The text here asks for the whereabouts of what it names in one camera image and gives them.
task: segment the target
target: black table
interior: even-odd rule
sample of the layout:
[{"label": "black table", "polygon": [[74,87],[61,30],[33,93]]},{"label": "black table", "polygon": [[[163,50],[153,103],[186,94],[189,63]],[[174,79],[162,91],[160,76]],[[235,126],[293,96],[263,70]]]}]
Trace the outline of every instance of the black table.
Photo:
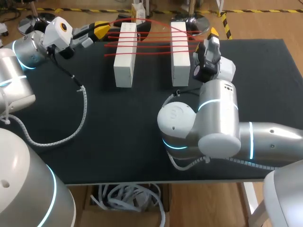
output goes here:
[{"label": "black table", "polygon": [[[268,171],[225,160],[200,163],[185,172],[176,170],[157,126],[162,103],[176,90],[171,85],[170,56],[137,56],[133,87],[116,88],[114,57],[103,57],[114,51],[97,43],[76,50],[71,60],[59,59],[87,89],[87,120],[80,134],[62,146],[32,147],[65,184],[239,181],[266,176]],[[303,129],[303,80],[282,40],[221,41],[221,52],[237,67],[233,82],[240,121]],[[78,88],[51,62],[28,71],[27,77],[36,102],[16,116],[32,139],[48,143],[71,135],[82,117]],[[198,86],[199,82],[190,79],[189,88]],[[178,101],[197,108],[197,97],[190,94]],[[14,121],[5,128],[25,139]]]}]

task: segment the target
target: cable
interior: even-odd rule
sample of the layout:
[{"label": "cable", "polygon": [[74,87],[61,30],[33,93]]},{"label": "cable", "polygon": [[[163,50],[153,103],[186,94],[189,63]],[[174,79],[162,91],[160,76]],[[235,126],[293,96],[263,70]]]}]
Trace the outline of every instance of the cable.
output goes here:
[{"label": "cable", "polygon": [[[108,190],[108,184],[100,184],[98,189],[98,200],[91,195],[91,199],[102,209],[104,210],[128,210],[128,211],[136,211],[136,212],[142,212],[145,211],[150,204],[152,206],[159,205],[160,212],[161,212],[161,223],[160,227],[164,227],[165,225],[165,211],[163,204],[161,202],[161,191],[158,185],[154,185],[157,190],[158,194],[154,193],[150,189],[144,188],[140,185],[133,184],[133,183],[122,183],[116,186],[114,189],[112,189],[108,195],[106,196],[107,190]],[[139,194],[145,194],[145,200],[142,205],[134,206],[127,202],[132,202],[137,195]],[[104,203],[104,199],[107,197],[107,203],[108,206],[106,206]],[[152,197],[156,199],[156,203],[152,202]]]},{"label": "cable", "polygon": [[10,124],[9,121],[9,101],[7,96],[5,95],[5,92],[3,90],[3,88],[0,87],[0,93],[3,97],[4,103],[5,103],[5,116],[3,118],[5,118],[5,120],[0,119],[1,121],[5,122],[5,124]]},{"label": "cable", "polygon": [[197,158],[195,161],[193,161],[192,163],[190,163],[189,165],[185,166],[185,167],[180,167],[176,164],[174,158],[170,155],[170,153],[168,151],[166,151],[167,154],[169,155],[169,159],[172,163],[172,165],[177,169],[177,170],[180,170],[180,171],[186,171],[186,170],[189,170],[191,167],[193,167],[194,165],[198,164],[199,162],[202,162],[202,161],[205,161],[205,163],[209,163],[210,162],[210,158],[209,157],[206,157],[206,156],[203,156],[203,157],[200,157],[200,158]]},{"label": "cable", "polygon": [[19,18],[21,16],[21,11],[16,9],[13,5],[13,2],[10,1],[11,4],[8,4],[8,1],[0,1],[0,16],[7,14],[7,13],[15,13],[15,16],[12,18],[6,18],[3,21],[1,21],[0,23],[5,23],[7,21],[11,21],[11,20],[15,20],[17,18]]},{"label": "cable", "polygon": [[36,143],[34,142],[29,134],[28,134],[28,131],[25,127],[25,125],[23,124],[23,122],[17,118],[16,116],[14,115],[11,115],[9,114],[9,118],[12,118],[14,119],[21,127],[22,131],[24,132],[25,134],[25,137],[27,139],[27,141],[32,144],[32,145],[35,145],[35,146],[38,146],[38,147],[51,147],[51,146],[55,146],[55,145],[59,145],[59,144],[62,144],[62,143],[65,143],[69,140],[71,140],[72,138],[74,138],[79,132],[80,130],[82,129],[83,125],[84,125],[84,122],[85,122],[85,119],[86,119],[86,114],[87,114],[87,94],[86,94],[86,90],[85,90],[85,87],[82,85],[81,86],[81,91],[83,92],[83,101],[84,101],[84,107],[83,107],[83,116],[82,116],[82,120],[81,120],[81,123],[79,125],[79,127],[76,129],[76,131],[69,137],[63,139],[63,140],[60,140],[58,142],[53,142],[53,143]]},{"label": "cable", "polygon": [[116,56],[121,54],[135,54],[135,55],[160,55],[160,54],[171,54],[171,53],[180,53],[180,52],[195,52],[195,50],[188,50],[188,51],[168,51],[168,52],[133,52],[133,53],[105,53],[104,57],[108,56]]},{"label": "cable", "polygon": [[62,139],[60,141],[57,141],[57,142],[53,142],[53,143],[37,143],[37,142],[34,142],[31,137],[29,136],[28,134],[28,131],[25,127],[25,125],[23,124],[23,122],[17,118],[16,116],[14,115],[11,115],[9,114],[9,118],[12,118],[14,119],[21,127],[23,133],[25,134],[25,137],[27,139],[27,141],[34,145],[34,146],[38,146],[38,147],[51,147],[51,146],[55,146],[55,145],[59,145],[59,144],[62,144],[62,143],[65,143],[69,140],[71,140],[72,138],[74,138],[82,129],[83,125],[84,125],[84,122],[85,122],[85,119],[86,119],[86,115],[87,115],[87,103],[88,103],[88,99],[87,99],[87,93],[86,93],[86,89],[85,87],[75,78],[74,75],[72,75],[70,72],[68,72],[68,70],[66,70],[65,68],[63,68],[61,65],[58,64],[57,60],[56,60],[56,57],[55,57],[55,54],[54,54],[54,49],[55,49],[55,46],[51,47],[48,51],[49,51],[49,56],[53,57],[53,61],[55,63],[55,65],[60,69],[62,70],[64,73],[66,73],[68,76],[71,77],[71,79],[73,79],[73,81],[80,87],[80,90],[78,91],[82,91],[83,93],[83,115],[82,115],[82,120],[80,122],[80,125],[78,126],[78,128],[76,129],[76,131],[70,135],[69,137],[65,138],[65,139]]},{"label": "cable", "polygon": [[232,161],[232,162],[235,162],[235,163],[239,163],[239,164],[242,164],[242,165],[251,166],[251,167],[255,167],[255,168],[259,168],[259,169],[266,169],[266,170],[277,170],[277,169],[279,169],[279,167],[259,165],[259,164],[256,164],[256,163],[247,162],[247,161],[243,161],[243,160],[232,158],[232,157],[228,157],[228,158],[225,158],[225,159],[229,160],[229,161]]},{"label": "cable", "polygon": [[196,96],[199,96],[199,94],[194,93],[193,91],[195,90],[199,90],[199,87],[196,88],[191,88],[191,89],[184,89],[184,90],[176,90],[175,93],[171,94],[162,104],[162,107],[165,106],[167,103],[169,103],[171,101],[171,99],[173,99],[176,96],[180,96],[180,94],[184,94],[184,93],[189,93],[189,94],[193,94]]}]

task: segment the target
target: red rod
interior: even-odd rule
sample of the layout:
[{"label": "red rod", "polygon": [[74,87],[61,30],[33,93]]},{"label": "red rod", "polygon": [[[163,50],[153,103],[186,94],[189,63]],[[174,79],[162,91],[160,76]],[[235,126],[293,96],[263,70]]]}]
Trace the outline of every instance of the red rod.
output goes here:
[{"label": "red rod", "polygon": [[[137,47],[137,48],[169,48],[172,46],[122,46],[122,45],[104,45],[106,47]],[[188,46],[173,46],[173,47],[197,47],[197,45],[188,45]]]},{"label": "red rod", "polygon": [[120,54],[136,54],[136,55],[156,55],[156,54],[169,54],[169,53],[179,53],[179,52],[195,52],[195,50],[189,50],[189,51],[168,51],[168,52],[137,52],[137,53],[106,53],[104,54],[104,57],[108,56],[115,56]]},{"label": "red rod", "polygon": [[[146,39],[158,39],[158,38],[171,38],[172,36],[152,36],[152,37],[146,37]],[[190,35],[187,36],[174,36],[174,38],[183,38],[183,37],[191,37]],[[108,38],[113,38],[113,39],[119,39],[119,38],[139,38],[137,36],[134,37],[117,37],[117,36],[108,36]]]},{"label": "red rod", "polygon": [[[187,42],[202,42],[203,40],[187,40]],[[158,41],[113,41],[110,42],[111,44],[114,43],[143,43],[143,44],[154,44],[154,43],[167,43],[167,42],[184,42],[184,40],[173,40],[173,41],[168,41],[168,40],[158,40]]]},{"label": "red rod", "polygon": [[120,34],[120,33],[140,33],[140,34],[166,34],[166,33],[174,33],[174,32],[180,32],[180,31],[169,31],[169,32],[108,32],[107,34]]},{"label": "red rod", "polygon": [[[115,23],[115,22],[129,21],[129,20],[142,20],[142,18],[122,18],[122,19],[114,20],[114,21],[110,22],[109,24],[113,24],[113,23]],[[147,18],[144,19],[144,20],[145,20],[145,21],[149,21],[149,22],[154,22],[154,23],[159,24],[159,25],[162,25],[162,26],[164,26],[164,27],[173,28],[173,29],[175,29],[175,30],[177,30],[177,31],[179,31],[179,32],[183,32],[183,33],[185,33],[185,34],[187,33],[187,31],[182,31],[182,30],[180,30],[180,29],[178,29],[178,28],[172,27],[172,26],[170,26],[170,25],[167,25],[167,24],[165,24],[165,23],[162,23],[162,22],[159,22],[159,21],[156,21],[156,20],[147,19]]]}]

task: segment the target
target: coiled cable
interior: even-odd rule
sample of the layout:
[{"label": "coiled cable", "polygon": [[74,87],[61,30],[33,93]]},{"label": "coiled cable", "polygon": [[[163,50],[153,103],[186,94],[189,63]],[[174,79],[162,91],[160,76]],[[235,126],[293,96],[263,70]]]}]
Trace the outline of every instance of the coiled cable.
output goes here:
[{"label": "coiled cable", "polygon": [[34,142],[31,139],[31,137],[29,136],[28,131],[27,131],[25,125],[23,124],[23,122],[18,117],[9,114],[9,118],[14,119],[20,125],[22,131],[25,134],[25,137],[26,137],[27,141],[30,144],[34,145],[34,146],[37,146],[37,147],[51,147],[51,146],[55,146],[55,145],[59,145],[59,144],[65,143],[65,142],[71,140],[72,138],[74,138],[80,132],[80,130],[82,129],[82,127],[84,125],[85,119],[86,119],[86,115],[87,115],[87,102],[88,102],[88,100],[87,100],[87,94],[86,94],[85,87],[82,85],[81,89],[79,91],[82,91],[82,93],[83,93],[83,101],[84,101],[82,120],[80,122],[79,127],[76,129],[76,131],[72,135],[70,135],[69,137],[67,137],[67,138],[65,138],[63,140],[60,140],[60,141],[57,141],[57,142],[53,142],[53,143],[37,143],[37,142]]},{"label": "coiled cable", "polygon": [[[122,183],[113,188],[107,195],[107,204],[104,204],[104,200],[106,199],[106,194],[108,190],[108,184],[100,184],[98,189],[98,200],[91,195],[91,199],[102,209],[104,210],[128,210],[128,211],[136,211],[142,212],[145,211],[146,208],[152,203],[153,206],[159,205],[161,212],[161,223],[160,227],[164,227],[165,225],[165,211],[163,204],[161,202],[161,191],[158,185],[154,185],[158,190],[158,195],[154,193],[152,190],[144,188],[140,185],[134,183]],[[135,197],[141,193],[145,194],[144,203],[140,206],[134,206],[128,201],[133,201]],[[156,199],[156,203],[152,202],[152,197]]]}]

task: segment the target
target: white cable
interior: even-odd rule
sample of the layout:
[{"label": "white cable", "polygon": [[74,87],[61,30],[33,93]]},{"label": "white cable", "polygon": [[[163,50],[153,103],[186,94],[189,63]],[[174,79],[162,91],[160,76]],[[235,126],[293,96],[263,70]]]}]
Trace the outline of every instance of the white cable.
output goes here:
[{"label": "white cable", "polygon": [[171,99],[173,99],[175,97],[174,94],[171,94],[166,100],[165,102],[163,103],[162,107],[165,106],[167,103],[169,103],[171,101]]},{"label": "white cable", "polygon": [[[209,158],[204,156],[204,157],[200,157],[198,159],[196,159],[195,161],[193,161],[192,163],[190,163],[189,165],[185,166],[185,167],[180,167],[176,164],[174,158],[170,155],[170,153],[167,151],[167,154],[169,156],[169,159],[171,161],[171,163],[173,164],[173,166],[180,171],[186,171],[189,170],[191,167],[193,167],[194,165],[196,165],[197,163],[205,160],[205,162],[208,162]],[[259,169],[265,169],[265,170],[277,170],[279,167],[273,167],[273,166],[265,166],[265,165],[260,165],[260,164],[256,164],[256,163],[252,163],[252,162],[248,162],[248,161],[243,161],[240,159],[236,159],[236,158],[232,158],[232,157],[228,157],[225,158],[225,160],[229,160],[235,163],[239,163],[242,165],[246,165],[246,166],[251,166],[251,167],[255,167],[255,168],[259,168]]]},{"label": "white cable", "polygon": [[5,103],[5,116],[3,117],[3,118],[5,118],[5,120],[2,119],[2,118],[0,118],[0,120],[5,122],[5,124],[10,124],[10,121],[9,121],[9,101],[8,101],[8,98],[7,98],[3,88],[1,88],[1,87],[0,87],[0,93],[1,93],[1,95],[3,97],[3,100],[4,100],[4,103]]},{"label": "white cable", "polygon": [[206,163],[209,162],[209,158],[206,157],[206,156],[203,156],[203,157],[200,157],[200,158],[197,158],[195,161],[193,161],[192,163],[190,163],[189,165],[185,166],[185,167],[180,167],[176,164],[174,158],[170,155],[170,153],[168,151],[166,151],[167,154],[169,155],[169,159],[172,163],[172,165],[177,169],[177,170],[180,170],[180,171],[186,171],[186,170],[189,170],[191,167],[193,167],[194,165],[198,164],[199,162],[202,162],[205,160]]},{"label": "white cable", "polygon": [[[119,184],[114,189],[112,189],[107,195],[107,203],[109,204],[109,207],[105,206],[103,203],[104,199],[106,198],[108,184],[99,185],[99,190],[98,190],[99,201],[93,195],[91,195],[90,197],[99,207],[101,207],[104,210],[131,210],[131,211],[137,211],[137,212],[144,211],[149,206],[150,202],[152,201],[151,197],[154,197],[157,202],[155,204],[153,204],[153,206],[155,206],[157,204],[159,205],[161,217],[162,217],[160,227],[164,227],[165,211],[164,211],[164,207],[161,202],[161,199],[160,199],[161,191],[160,191],[160,188],[156,184],[152,184],[152,185],[154,185],[157,188],[159,195],[157,195],[150,189],[144,188],[137,184],[133,184],[133,183]],[[143,205],[134,206],[134,205],[127,203],[128,201],[134,200],[135,197],[141,193],[145,194],[145,201],[144,201]]]},{"label": "white cable", "polygon": [[279,167],[259,165],[259,164],[256,164],[256,163],[239,160],[239,159],[232,158],[232,157],[228,157],[228,158],[226,158],[226,160],[229,160],[229,161],[232,161],[232,162],[235,162],[235,163],[239,163],[239,164],[242,164],[242,165],[246,165],[246,166],[259,168],[259,169],[266,169],[266,170],[277,170],[277,169],[279,169]]},{"label": "white cable", "polygon": [[79,127],[77,128],[77,130],[72,135],[70,135],[69,137],[67,137],[63,140],[60,140],[58,142],[44,143],[44,144],[43,143],[36,143],[30,138],[25,125],[23,124],[23,122],[19,118],[17,118],[14,115],[11,115],[11,114],[9,114],[9,118],[14,119],[21,126],[21,129],[24,132],[27,141],[32,145],[35,145],[35,146],[38,146],[38,147],[51,147],[51,146],[55,146],[55,145],[65,143],[65,142],[69,141],[70,139],[74,138],[80,132],[80,130],[82,129],[82,127],[84,125],[84,122],[85,122],[85,118],[86,118],[86,114],[87,114],[87,94],[86,94],[86,89],[83,85],[81,86],[81,89],[79,91],[83,92],[83,100],[84,100],[83,116],[82,116],[81,123],[80,123]]}]

